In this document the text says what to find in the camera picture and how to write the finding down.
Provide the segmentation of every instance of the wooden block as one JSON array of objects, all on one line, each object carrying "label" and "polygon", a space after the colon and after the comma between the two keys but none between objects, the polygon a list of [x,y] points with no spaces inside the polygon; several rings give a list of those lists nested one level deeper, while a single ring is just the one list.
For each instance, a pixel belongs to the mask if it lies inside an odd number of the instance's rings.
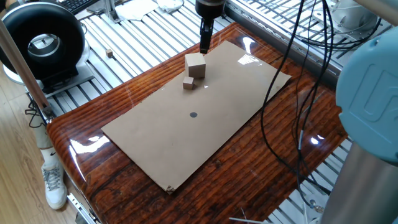
[{"label": "wooden block", "polygon": [[188,77],[204,78],[206,75],[206,62],[201,53],[185,55],[185,72]]},{"label": "wooden block", "polygon": [[184,81],[182,82],[182,87],[186,90],[193,89],[193,78],[192,77],[184,77]]},{"label": "wooden block", "polygon": [[112,51],[112,49],[106,50],[106,56],[108,56],[109,58],[113,57],[113,51]]}]

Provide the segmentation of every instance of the metal pole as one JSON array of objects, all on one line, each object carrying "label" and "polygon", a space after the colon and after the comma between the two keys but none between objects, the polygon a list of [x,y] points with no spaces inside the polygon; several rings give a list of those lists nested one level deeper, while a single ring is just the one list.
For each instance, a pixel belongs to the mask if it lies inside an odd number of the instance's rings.
[{"label": "metal pole", "polygon": [[398,168],[351,146],[321,224],[391,224],[398,216]]},{"label": "metal pole", "polygon": [[29,93],[32,95],[40,110],[42,110],[45,114],[51,114],[52,110],[49,102],[44,96],[44,93],[39,87],[39,84],[37,84],[36,79],[32,74],[32,71],[26,64],[25,59],[19,52],[17,45],[15,44],[2,20],[0,20],[0,47],[6,54],[7,58],[10,60],[18,75],[21,77],[26,88],[29,90]]}]

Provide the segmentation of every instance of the white sneaker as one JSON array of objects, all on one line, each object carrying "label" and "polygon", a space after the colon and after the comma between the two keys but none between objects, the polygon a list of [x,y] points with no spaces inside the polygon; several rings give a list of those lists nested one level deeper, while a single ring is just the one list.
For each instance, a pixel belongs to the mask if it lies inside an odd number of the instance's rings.
[{"label": "white sneaker", "polygon": [[45,183],[45,198],[54,210],[62,208],[67,201],[67,187],[63,183],[63,167],[58,161],[42,166]]}]

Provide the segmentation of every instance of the black cable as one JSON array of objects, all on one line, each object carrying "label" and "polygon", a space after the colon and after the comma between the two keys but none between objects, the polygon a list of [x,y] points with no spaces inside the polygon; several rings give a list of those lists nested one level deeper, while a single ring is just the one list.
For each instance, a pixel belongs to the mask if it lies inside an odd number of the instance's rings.
[{"label": "black cable", "polygon": [[[292,36],[291,36],[291,38],[290,38],[290,40],[289,40],[289,43],[288,43],[288,45],[287,45],[286,53],[285,53],[285,55],[284,55],[284,57],[283,57],[283,59],[282,59],[282,63],[280,64],[278,70],[276,71],[276,73],[275,73],[275,75],[274,75],[274,77],[273,77],[273,79],[272,79],[272,81],[271,81],[270,87],[269,87],[269,89],[268,89],[268,91],[267,91],[266,97],[265,97],[265,99],[264,99],[264,103],[263,103],[262,108],[261,108],[261,117],[260,117],[260,120],[261,120],[261,133],[262,133],[262,137],[263,137],[263,139],[264,139],[264,142],[266,143],[266,145],[267,145],[267,147],[269,148],[270,152],[271,152],[281,163],[283,163],[283,165],[285,165],[286,167],[288,167],[292,172],[296,172],[295,169],[292,168],[290,165],[288,165],[288,163],[286,163],[281,157],[279,157],[279,156],[276,154],[276,152],[272,149],[271,145],[269,144],[269,142],[268,142],[268,140],[267,140],[267,137],[266,137],[266,134],[265,134],[265,130],[264,130],[264,110],[265,110],[265,108],[266,108],[267,101],[268,101],[269,95],[270,95],[270,93],[271,93],[271,88],[273,87],[273,85],[274,85],[274,83],[275,83],[275,81],[276,81],[276,78],[278,77],[280,71],[282,70],[282,67],[283,67],[285,61],[287,60],[287,56],[288,56],[288,54],[289,54],[289,52],[290,52],[290,48],[292,47],[293,40],[294,40],[296,31],[297,31],[297,27],[298,27],[298,24],[299,24],[300,16],[301,16],[301,13],[302,13],[302,9],[303,9],[304,2],[305,2],[305,0],[302,0],[301,3],[300,3],[300,7],[299,7],[299,10],[298,10],[297,19],[296,19],[296,22],[295,22],[295,27],[294,27]],[[314,183],[314,181],[310,180],[308,177],[306,177],[306,176],[304,176],[304,175],[301,175],[301,177],[303,177],[304,179],[306,179],[308,182],[313,183],[313,184],[316,185],[316,183]],[[317,186],[318,186],[319,188],[321,188],[326,194],[330,194],[330,191],[329,191],[328,189],[322,187],[321,185],[317,185]]]},{"label": "black cable", "polygon": [[[353,48],[365,43],[377,31],[377,29],[380,26],[380,23],[381,23],[381,18],[379,18],[379,20],[377,21],[377,23],[376,23],[374,29],[372,30],[372,32],[369,35],[367,35],[366,37],[364,37],[363,39],[354,40],[354,41],[350,41],[350,42],[342,42],[342,43],[333,44],[333,49],[351,50],[351,49],[353,49]],[[325,47],[325,43],[324,42],[320,42],[320,41],[317,41],[317,40],[308,40],[308,39],[306,40],[304,38],[302,38],[300,40],[302,42],[306,43],[306,44],[314,45],[314,46],[317,46],[317,47]],[[334,46],[337,46],[337,45],[347,45],[347,44],[354,44],[354,45],[349,46],[349,47],[334,47]]]},{"label": "black cable", "polygon": [[41,114],[40,114],[39,107],[37,106],[36,102],[33,99],[30,99],[30,103],[29,103],[29,105],[27,107],[28,107],[28,109],[25,110],[25,114],[26,115],[32,115],[32,117],[31,117],[31,119],[29,121],[29,127],[31,127],[31,128],[39,128],[39,127],[41,127],[41,125],[46,126],[46,124],[43,123],[43,122],[41,122],[38,126],[33,126],[32,125],[32,122],[33,122],[33,119],[34,119],[35,116],[42,117]]},{"label": "black cable", "polygon": [[[308,22],[308,28],[311,26],[311,20],[312,20],[313,10],[315,9],[316,3],[317,3],[317,2],[315,1],[314,4],[313,4],[312,10],[311,10],[310,20],[309,20],[309,22]],[[308,35],[308,38],[309,38],[309,37],[310,37],[310,29],[308,29],[307,35]],[[300,121],[300,117],[299,117],[299,115],[298,115],[298,112],[299,112],[299,91],[298,91],[299,82],[300,82],[300,80],[301,80],[301,78],[302,78],[302,76],[303,76],[303,71],[304,71],[304,67],[305,67],[305,62],[307,61],[309,51],[310,51],[310,46],[308,45],[308,46],[307,46],[307,53],[305,54],[304,61],[303,61],[302,67],[301,67],[300,76],[298,77],[297,83],[296,83],[296,118],[295,118],[295,120],[297,119],[297,122]],[[292,133],[293,133],[293,129],[294,129],[295,120],[294,120],[294,122],[293,122],[293,124],[292,124]],[[296,145],[297,152],[298,152],[298,154],[299,154],[299,156],[300,156],[301,152],[299,151],[299,137],[297,136],[297,133],[296,133],[296,136],[294,136],[294,134],[292,134],[292,137],[293,137],[293,140],[294,140],[294,138],[296,138],[295,145]],[[304,159],[302,160],[302,162],[303,162],[303,164],[304,164],[305,167],[308,167],[308,165],[307,165],[307,163],[305,162]],[[315,180],[315,178],[314,178],[314,176],[312,175],[312,173],[309,172],[309,171],[308,171],[308,173],[310,174],[310,176],[311,176],[311,178],[313,179],[313,181],[314,181],[315,183],[317,183],[317,181]]]},{"label": "black cable", "polygon": [[[312,7],[312,11],[311,11],[311,15],[310,15],[310,20],[309,20],[309,22],[308,22],[308,33],[307,33],[308,38],[310,37],[310,29],[309,29],[309,28],[310,28],[310,26],[311,26],[311,20],[312,20],[312,15],[313,15],[313,10],[314,10],[314,8],[315,8],[315,4],[314,4],[313,7]],[[299,144],[300,144],[300,143],[299,143],[299,137],[297,136],[298,133],[296,133],[296,135],[294,136],[294,132],[293,132],[295,122],[297,121],[297,125],[299,125],[299,121],[300,121],[300,116],[299,116],[299,114],[298,114],[298,110],[299,110],[299,92],[298,92],[298,88],[299,88],[300,79],[301,79],[301,77],[302,77],[302,75],[303,75],[303,70],[304,70],[304,67],[305,67],[305,62],[306,62],[306,60],[307,60],[309,51],[310,51],[310,46],[307,45],[307,53],[305,54],[305,58],[304,58],[304,61],[303,61],[303,64],[302,64],[302,69],[301,69],[301,72],[300,72],[300,76],[299,76],[299,78],[297,79],[297,83],[296,83],[296,89],[295,89],[295,90],[296,90],[296,118],[295,118],[295,120],[294,120],[294,122],[293,122],[293,124],[292,124],[292,137],[293,137],[293,140],[295,141],[296,150],[297,150],[297,170],[296,170],[297,190],[298,190],[298,192],[300,193],[300,196],[301,196],[303,202],[304,202],[306,205],[308,205],[310,208],[312,208],[313,206],[312,206],[312,205],[307,201],[307,199],[304,197],[303,191],[302,191],[301,186],[300,186],[301,183],[300,183],[300,178],[299,178],[299,177],[300,177],[300,164],[301,164],[301,163],[303,163],[303,165],[307,168],[307,172],[310,174],[310,176],[311,176],[311,178],[313,179],[313,181],[314,181],[315,183],[317,183],[317,181],[315,180],[313,174],[309,171],[308,165],[307,165],[307,163],[305,162],[305,159],[303,158],[303,155],[302,155],[302,153],[301,153],[301,150],[299,149]]]},{"label": "black cable", "polygon": [[[327,11],[328,17],[330,18],[330,21],[331,21],[331,22],[330,22],[330,25],[331,25],[332,30],[333,30],[333,22],[332,22],[332,20],[331,20],[331,14],[330,14],[330,11],[329,11],[327,2],[326,2],[325,0],[323,0],[323,5],[324,5],[323,10],[324,10],[324,11]],[[326,24],[326,12],[324,12],[324,25],[325,25],[325,26],[327,25],[327,24]],[[327,42],[327,33],[325,32],[324,35],[325,35],[325,42]],[[331,43],[332,43],[332,44],[331,44],[330,47],[333,48],[333,47],[332,47],[332,46],[333,46],[333,35],[332,35],[332,37],[331,37]],[[307,118],[308,118],[308,116],[309,116],[309,113],[311,112],[311,108],[312,108],[313,102],[315,101],[315,96],[316,96],[316,94],[317,94],[317,89],[318,89],[320,80],[322,79],[323,74],[326,72],[326,69],[327,69],[328,64],[329,64],[329,62],[330,62],[330,59],[331,59],[331,51],[332,51],[332,50],[333,50],[333,49],[330,50],[329,57],[328,57],[328,59],[326,60],[326,55],[327,55],[328,49],[327,49],[327,47],[325,47],[324,61],[323,61],[322,69],[321,69],[321,74],[320,74],[320,76],[318,77],[318,80],[317,80],[317,82],[314,84],[314,86],[313,86],[313,88],[311,89],[311,91],[308,93],[308,95],[307,95],[305,101],[303,102],[303,105],[302,105],[302,107],[301,107],[301,109],[300,109],[300,113],[298,114],[298,118],[297,118],[296,136],[298,136],[298,126],[299,126],[299,120],[300,120],[300,117],[301,117],[302,109],[303,109],[303,107],[305,106],[305,103],[307,102],[307,100],[308,100],[309,96],[311,95],[312,91],[314,91],[312,101],[311,101],[311,103],[310,103],[310,106],[308,107],[308,111],[307,111],[307,114],[306,114],[306,117],[305,117],[305,120],[304,120],[304,123],[303,123],[302,132],[300,133],[300,139],[299,139],[299,142],[298,142],[299,148],[298,148],[298,161],[297,161],[297,183],[298,183],[298,191],[300,192],[300,196],[302,197],[303,201],[304,201],[309,207],[312,207],[312,206],[305,200],[305,198],[304,198],[304,196],[303,196],[303,193],[302,193],[302,191],[301,191],[301,188],[300,188],[300,179],[299,179],[300,161],[303,162],[303,164],[304,164],[304,166],[305,166],[307,172],[310,173],[309,168],[308,168],[307,164],[305,163],[305,161],[304,161],[304,159],[303,159],[303,157],[302,157],[301,148],[300,148],[301,146],[300,146],[300,145],[301,145],[301,141],[302,141],[302,134],[303,134],[304,129],[305,129],[305,128],[304,128],[304,127],[305,127],[305,123],[307,122]]]},{"label": "black cable", "polygon": [[[325,4],[325,8],[326,8],[326,11],[327,11],[327,13],[328,13],[328,17],[329,17],[329,19],[330,19],[330,27],[331,27],[331,30],[332,30],[332,32],[333,32],[333,22],[332,22],[332,20],[331,20],[331,13],[330,13],[330,11],[329,11],[329,7],[328,7],[328,4],[327,4],[326,0],[323,0],[323,1],[325,2],[325,3],[324,3],[324,4]],[[331,59],[331,52],[332,52],[332,50],[333,50],[333,34],[332,34],[332,37],[331,37],[331,43],[332,43],[332,45],[331,45],[331,50],[330,50],[330,53],[329,53],[328,60],[327,60],[327,62],[326,62],[326,64],[325,64],[325,66],[322,68],[323,71],[322,71],[321,75],[318,77],[317,82],[315,83],[314,93],[313,93],[313,95],[312,95],[312,100],[311,100],[311,102],[310,102],[310,106],[308,107],[307,114],[305,115],[305,118],[304,118],[302,131],[304,131],[304,129],[305,129],[305,124],[307,123],[307,119],[308,119],[308,117],[309,117],[309,115],[310,115],[310,113],[311,113],[311,109],[312,109],[312,106],[313,106],[313,102],[315,101],[315,97],[316,97],[316,95],[317,95],[317,90],[318,90],[319,84],[320,84],[320,82],[321,82],[322,76],[323,76],[323,74],[325,74],[326,69],[327,69],[328,66],[329,66],[329,62],[330,62],[330,59]]]}]

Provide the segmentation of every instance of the wooden table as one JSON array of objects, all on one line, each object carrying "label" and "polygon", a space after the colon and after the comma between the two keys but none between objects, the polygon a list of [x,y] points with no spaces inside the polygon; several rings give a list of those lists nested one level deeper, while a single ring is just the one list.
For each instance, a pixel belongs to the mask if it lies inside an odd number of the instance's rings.
[{"label": "wooden table", "polygon": [[[247,38],[254,42],[248,44]],[[282,60],[280,52],[237,23],[214,35],[211,48],[224,40],[274,67]],[[101,127],[184,71],[184,55],[198,51],[196,45],[48,125],[66,171],[103,223],[230,223],[228,217],[243,218],[240,207],[249,219],[264,220],[296,188],[295,174],[264,144],[259,113],[172,195],[104,136]],[[293,166],[297,153],[291,127],[301,67],[288,60],[282,71],[293,78],[266,108],[265,129],[272,147]],[[305,71],[298,86],[299,101],[314,83]],[[320,86],[303,139],[303,154],[311,170],[347,137],[339,113],[334,92]],[[312,144],[311,138],[319,143]]]}]

